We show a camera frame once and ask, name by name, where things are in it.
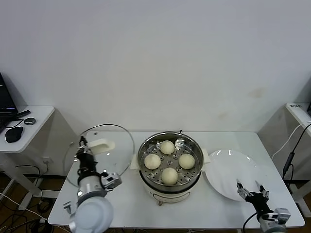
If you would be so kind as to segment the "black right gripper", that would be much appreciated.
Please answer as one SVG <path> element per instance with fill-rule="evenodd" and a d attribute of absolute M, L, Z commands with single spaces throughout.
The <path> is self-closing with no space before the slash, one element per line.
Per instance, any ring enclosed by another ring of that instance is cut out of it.
<path fill-rule="evenodd" d="M 260 193 L 258 193 L 248 191 L 246 188 L 244 188 L 243 184 L 240 182 L 239 179 L 236 179 L 236 181 L 238 194 L 246 202 L 253 205 L 257 215 L 263 215 L 272 212 L 272 210 L 267 205 L 267 201 L 269 200 L 269 191 L 266 190 L 261 183 L 255 181 L 260 191 Z"/>

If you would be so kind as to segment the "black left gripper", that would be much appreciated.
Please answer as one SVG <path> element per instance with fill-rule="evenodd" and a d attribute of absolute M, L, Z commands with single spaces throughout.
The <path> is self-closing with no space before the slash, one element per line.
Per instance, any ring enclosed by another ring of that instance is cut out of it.
<path fill-rule="evenodd" d="M 80 161 L 79 169 L 77 171 L 78 175 L 82 175 L 86 172 L 96 172 L 97 162 L 94 159 L 95 153 L 91 148 L 88 148 L 87 140 L 84 136 L 80 137 L 79 149 L 81 150 L 77 152 L 77 159 Z"/>

